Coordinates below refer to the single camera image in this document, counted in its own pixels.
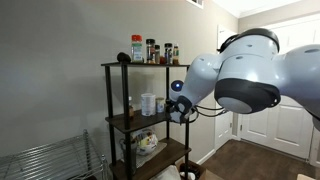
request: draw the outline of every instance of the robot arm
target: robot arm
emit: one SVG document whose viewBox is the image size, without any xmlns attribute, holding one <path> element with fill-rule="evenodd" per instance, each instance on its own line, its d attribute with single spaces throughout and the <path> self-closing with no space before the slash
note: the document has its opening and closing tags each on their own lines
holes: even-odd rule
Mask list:
<svg viewBox="0 0 320 180">
<path fill-rule="evenodd" d="M 259 112 L 276 106 L 285 95 L 319 119 L 320 45 L 279 55 L 277 36 L 257 28 L 223 46 L 221 54 L 203 54 L 192 62 L 170 110 L 172 120 L 186 121 L 191 108 L 213 90 L 218 104 L 232 112 Z M 319 121 L 314 123 L 320 129 Z"/>
</svg>

